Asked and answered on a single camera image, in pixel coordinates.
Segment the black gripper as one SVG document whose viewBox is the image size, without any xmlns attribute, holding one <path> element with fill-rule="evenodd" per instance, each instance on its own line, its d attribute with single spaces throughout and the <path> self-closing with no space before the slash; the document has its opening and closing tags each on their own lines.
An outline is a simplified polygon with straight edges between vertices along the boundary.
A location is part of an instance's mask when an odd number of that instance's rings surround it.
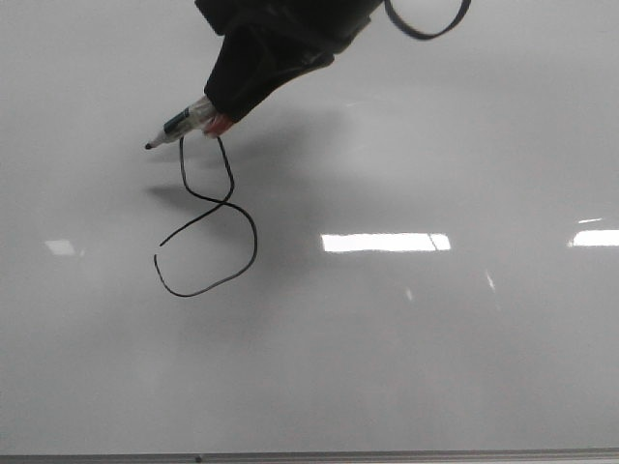
<svg viewBox="0 0 619 464">
<path fill-rule="evenodd" d="M 370 23 L 379 1 L 196 1 L 223 37 L 204 87 L 237 123 L 287 82 L 331 65 Z"/>
</svg>

